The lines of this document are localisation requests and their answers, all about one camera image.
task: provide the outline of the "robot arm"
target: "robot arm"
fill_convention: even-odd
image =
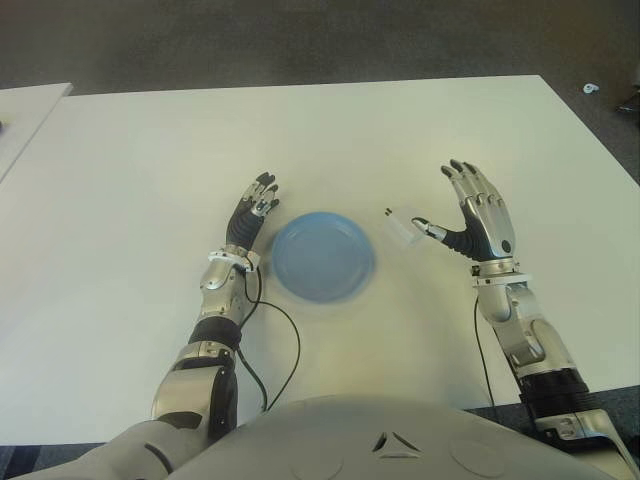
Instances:
[[[157,390],[153,420],[78,460],[31,473],[29,480],[160,480],[236,427],[234,366],[248,311],[246,274],[258,266],[251,247],[265,215],[278,204],[274,180],[264,173],[247,189],[229,221],[225,246],[209,254],[196,326]]]
[[[249,186],[229,221],[226,245],[209,254],[197,324],[153,402],[154,419],[198,431],[204,444],[236,427],[234,365],[248,310],[246,274],[258,266],[251,247],[264,217],[278,204],[278,186],[270,186],[274,180],[264,173]]]
[[[455,160],[451,166],[442,172],[458,195],[466,230],[452,232],[419,217],[412,223],[479,262],[472,276],[480,311],[495,331],[536,429],[545,441],[572,453],[612,443],[640,478],[609,416],[597,408],[560,336],[542,315],[527,284],[530,276],[519,272],[504,200],[477,167]]]

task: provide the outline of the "tabletop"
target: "tabletop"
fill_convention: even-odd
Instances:
[[[0,182],[70,83],[0,90]]]
[[[473,333],[472,262],[389,234],[386,207],[463,228],[439,166],[483,169],[502,192],[530,286],[592,390],[640,383],[640,192],[538,76],[141,92],[63,98],[0,184],[0,444],[105,441],[149,417],[200,306],[207,253],[248,183],[281,204],[255,250],[264,298],[291,314],[301,364],[281,401],[370,393],[487,405]],[[375,272],[315,305],[274,277],[289,221],[357,222]],[[489,326],[498,403],[517,389]],[[242,348],[269,392],[295,358],[260,307]],[[239,421],[258,414],[239,365]]]

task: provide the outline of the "gray carpet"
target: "gray carpet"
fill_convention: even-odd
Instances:
[[[633,93],[639,15],[637,0],[0,0],[0,88],[540,74],[637,181],[638,119],[614,109]]]

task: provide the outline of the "silver forearm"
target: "silver forearm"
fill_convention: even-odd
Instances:
[[[608,440],[623,458],[628,478],[640,478],[609,416],[597,408],[562,339],[542,315],[528,288],[529,276],[510,258],[483,262],[472,273],[480,311],[496,333],[538,431],[567,450]]]
[[[516,375],[576,368],[555,328],[542,315],[513,259],[484,262],[474,270],[478,305],[496,332]]]
[[[200,281],[202,306],[188,344],[162,381],[152,418],[200,432],[205,444],[235,428],[235,351],[246,315],[246,272],[259,258],[228,245],[209,255]]]

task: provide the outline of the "black cable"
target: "black cable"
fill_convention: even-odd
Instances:
[[[251,300],[251,298],[249,298],[249,292],[247,291],[246,278],[245,278],[245,282],[244,282],[244,294],[247,296],[247,299],[251,303],[253,303],[253,307],[251,307],[251,310],[249,311],[247,316],[244,317],[244,320],[242,320],[242,322],[240,323],[240,329],[241,330],[242,330],[242,327],[244,327],[244,324],[247,323],[247,320],[249,320],[249,318],[251,318],[251,316],[255,313],[256,308],[258,308],[258,302],[262,298],[262,276],[260,275],[260,271],[258,271],[258,294],[256,296],[256,300]],[[240,361],[242,362],[242,365],[244,365],[244,368],[247,369],[247,372],[249,372],[249,375],[251,375],[253,380],[258,385],[258,388],[260,389],[260,394],[262,396],[262,405],[260,407],[260,410],[262,412],[266,412],[267,411],[267,404],[269,403],[269,400],[268,400],[268,397],[267,397],[267,389],[265,388],[264,383],[262,383],[262,380],[260,379],[260,376],[256,373],[256,371],[251,367],[251,365],[249,364],[247,359],[244,357],[244,353],[242,353],[242,350],[240,349],[240,347],[238,347],[238,357],[240,358]]]
[[[269,401],[267,400],[267,389],[264,387],[264,383],[262,383],[262,380],[260,379],[258,374],[255,372],[255,370],[251,368],[251,365],[249,365],[249,362],[247,361],[247,359],[244,358],[244,354],[242,353],[242,350],[240,350],[240,347],[238,347],[237,351],[238,351],[238,357],[240,358],[240,361],[244,365],[244,368],[247,369],[247,372],[249,372],[249,375],[253,377],[256,384],[258,384],[258,388],[260,389],[260,394],[262,395],[262,405],[260,406],[260,411],[266,412],[267,403]]]
[[[491,382],[489,381],[489,372],[487,371],[487,362],[484,359],[484,352],[482,351],[482,343],[480,342],[480,335],[478,335],[478,300],[476,297],[476,303],[473,306],[473,328],[476,332],[476,341],[478,342],[478,350],[480,351],[480,358],[482,359],[482,369],[484,370],[484,379],[487,382],[487,390],[489,391],[489,399],[491,400],[491,409],[493,411],[493,417],[497,423],[500,423],[498,419],[498,409],[496,408],[496,402],[493,399],[493,391],[491,390]]]
[[[300,332],[298,331],[298,327],[296,326],[295,322],[293,321],[293,319],[289,316],[289,314],[287,312],[285,312],[282,308],[280,308],[277,305],[274,305],[273,303],[269,303],[269,302],[263,302],[263,301],[259,301],[258,303],[262,304],[262,305],[268,305],[271,308],[275,308],[276,310],[278,310],[280,313],[282,313],[285,317],[287,317],[287,320],[289,320],[289,323],[291,324],[291,326],[293,327],[293,331],[296,334],[296,342],[298,344],[298,353],[296,354],[296,361],[293,364],[293,368],[291,369],[291,373],[289,374],[289,376],[287,377],[287,379],[285,380],[284,384],[282,385],[282,388],[280,389],[280,391],[277,393],[277,395],[273,398],[273,400],[271,401],[271,404],[269,405],[269,407],[267,408],[267,411],[271,410],[271,408],[273,408],[273,405],[275,405],[275,403],[278,401],[278,399],[280,398],[280,395],[282,395],[282,393],[285,391],[285,389],[287,388],[287,386],[289,385],[289,382],[291,381],[291,378],[293,378],[293,375],[296,373],[296,370],[298,369],[298,364],[300,363],[300,353],[302,351],[302,346],[300,343]]]
[[[298,331],[298,327],[296,326],[296,324],[293,321],[293,319],[291,318],[291,316],[287,312],[285,312],[282,308],[280,308],[279,306],[274,305],[273,303],[264,302],[264,301],[261,300],[261,298],[262,298],[262,273],[260,272],[260,268],[259,267],[256,267],[256,273],[258,275],[258,295],[256,297],[256,300],[252,300],[251,297],[249,297],[249,293],[247,291],[247,284],[245,282],[244,293],[245,293],[245,295],[247,297],[247,300],[249,300],[251,303],[253,303],[253,307],[252,307],[251,311],[249,311],[249,314],[245,317],[245,319],[240,324],[240,328],[242,328],[245,325],[245,323],[247,322],[247,320],[249,320],[249,318],[253,315],[253,313],[256,311],[256,308],[258,307],[258,305],[267,305],[267,306],[269,306],[271,308],[274,308],[274,309],[278,310],[285,317],[287,317],[287,320],[289,320],[289,323],[293,327],[293,331],[296,334],[296,343],[297,343],[297,347],[298,347],[298,351],[297,351],[297,354],[296,354],[296,361],[295,361],[295,363],[293,365],[293,368],[291,369],[291,373],[289,373],[289,376],[285,380],[284,384],[282,385],[282,387],[280,388],[280,390],[278,391],[278,393],[276,394],[276,396],[274,397],[272,402],[269,404],[269,406],[266,407],[266,409],[264,407],[265,407],[266,403],[268,403],[268,402],[267,402],[267,394],[266,394],[266,389],[264,388],[264,384],[262,383],[262,381],[260,380],[258,375],[255,374],[255,371],[253,371],[253,368],[251,368],[251,365],[249,365],[249,362],[247,362],[246,359],[244,359],[244,357],[241,355],[241,351],[238,348],[238,352],[239,352],[238,356],[240,357],[240,361],[245,366],[247,371],[251,374],[253,379],[256,381],[256,383],[258,384],[258,387],[260,387],[260,390],[262,392],[262,399],[263,399],[263,409],[262,409],[262,411],[264,412],[264,411],[269,411],[269,410],[271,410],[271,408],[273,408],[273,406],[278,401],[278,399],[280,398],[282,393],[285,391],[285,389],[289,385],[289,382],[291,382],[291,379],[295,375],[296,370],[298,369],[298,364],[300,363],[300,355],[301,355],[301,351],[302,351],[302,345],[301,345],[301,342],[300,342],[300,332]]]

